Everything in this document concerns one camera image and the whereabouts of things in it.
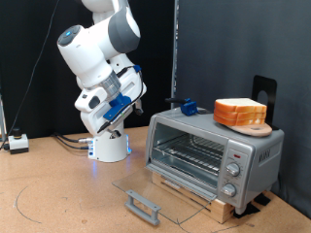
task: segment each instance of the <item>toast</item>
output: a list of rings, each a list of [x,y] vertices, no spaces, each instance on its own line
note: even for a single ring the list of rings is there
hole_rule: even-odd
[[[249,98],[218,99],[215,109],[223,112],[266,113],[266,106]]]
[[[266,113],[237,113],[237,112],[224,112],[218,109],[214,110],[214,114],[218,117],[227,119],[254,119],[254,118],[265,118]]]
[[[228,119],[217,116],[214,114],[214,120],[220,124],[228,125],[228,126],[243,126],[249,124],[264,124],[264,118],[252,118],[252,119]]]

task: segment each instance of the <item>silver oven handle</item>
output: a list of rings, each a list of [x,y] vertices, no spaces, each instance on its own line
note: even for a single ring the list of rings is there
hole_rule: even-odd
[[[125,202],[125,206],[131,210],[133,213],[135,213],[137,216],[143,218],[144,220],[148,221],[149,223],[153,225],[159,224],[159,219],[157,219],[158,211],[161,209],[160,206],[156,205],[155,203],[147,200],[146,198],[139,195],[137,192],[134,192],[133,190],[129,189],[127,192],[128,194],[128,200]],[[134,199],[142,203],[143,205],[147,206],[148,208],[152,209],[152,214],[148,215],[147,213],[143,212],[141,209],[139,209],[134,204]]]

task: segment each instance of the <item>black wall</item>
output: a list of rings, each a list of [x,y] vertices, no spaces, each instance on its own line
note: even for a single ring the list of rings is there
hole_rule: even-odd
[[[179,2],[177,97],[213,111],[216,99],[251,98],[255,75],[276,80],[285,141],[273,191],[311,217],[311,2]]]
[[[7,128],[27,89],[33,66],[45,40],[56,0],[0,2],[0,77]],[[128,56],[142,67],[147,93],[142,98],[145,113],[132,114],[125,127],[145,126],[150,117],[169,108],[163,99],[170,96],[174,1],[131,0],[134,18],[141,30],[138,50]],[[29,138],[86,132],[74,103],[80,95],[76,78],[56,46],[58,36],[72,25],[92,26],[92,14],[79,0],[60,0],[51,35],[38,64],[33,83],[16,126]]]

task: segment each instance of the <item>oven dial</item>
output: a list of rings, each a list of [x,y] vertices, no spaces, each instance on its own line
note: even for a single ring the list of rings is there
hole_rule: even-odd
[[[222,188],[222,192],[230,197],[233,197],[236,193],[235,186],[233,186],[231,183],[227,183],[225,186]]]
[[[226,165],[226,170],[231,174],[231,176],[236,177],[240,174],[240,168],[236,163],[230,163]]]

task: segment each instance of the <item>wooden plate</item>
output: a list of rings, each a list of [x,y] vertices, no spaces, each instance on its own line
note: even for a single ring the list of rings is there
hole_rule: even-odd
[[[249,124],[249,125],[243,125],[243,126],[228,126],[226,127],[237,131],[242,134],[247,134],[255,137],[264,137],[268,136],[272,133],[272,128],[265,124]]]

